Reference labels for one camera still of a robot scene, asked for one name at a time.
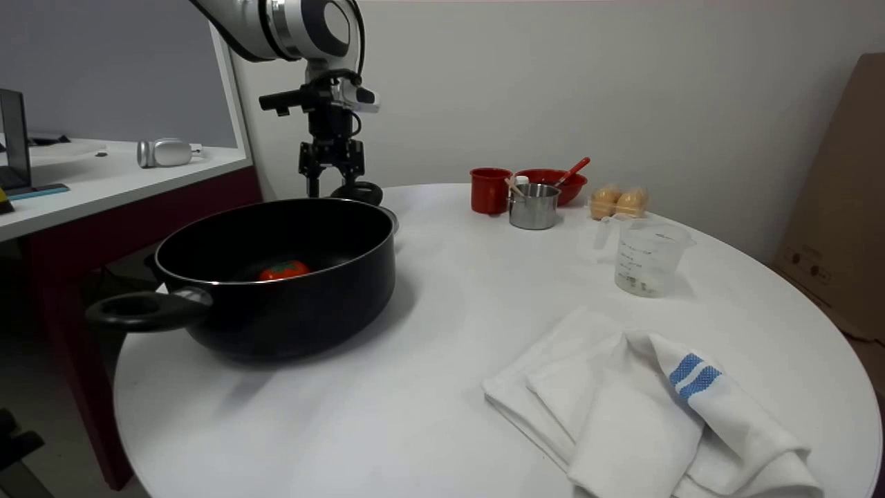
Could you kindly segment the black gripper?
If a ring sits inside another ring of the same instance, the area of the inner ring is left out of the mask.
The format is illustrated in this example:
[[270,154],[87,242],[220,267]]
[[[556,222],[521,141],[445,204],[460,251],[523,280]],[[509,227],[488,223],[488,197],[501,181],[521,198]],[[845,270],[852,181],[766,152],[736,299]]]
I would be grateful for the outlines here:
[[310,139],[299,148],[299,170],[308,176],[308,197],[322,197],[322,175],[336,169],[347,194],[357,197],[365,175],[365,148],[361,141],[362,114],[377,111],[377,96],[351,68],[332,68],[294,90],[260,96],[263,111],[289,115],[299,108],[308,115]]

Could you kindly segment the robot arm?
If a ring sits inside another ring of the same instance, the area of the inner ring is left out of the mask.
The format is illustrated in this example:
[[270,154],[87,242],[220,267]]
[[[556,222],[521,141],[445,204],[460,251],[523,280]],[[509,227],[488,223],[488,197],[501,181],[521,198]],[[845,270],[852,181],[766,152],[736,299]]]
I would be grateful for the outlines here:
[[383,201],[365,181],[365,147],[357,141],[362,114],[377,96],[362,85],[365,20],[357,0],[191,0],[223,39],[246,60],[304,60],[304,83],[263,93],[260,108],[289,115],[308,114],[310,141],[299,147],[308,197],[322,197],[322,175],[337,169],[336,197]]

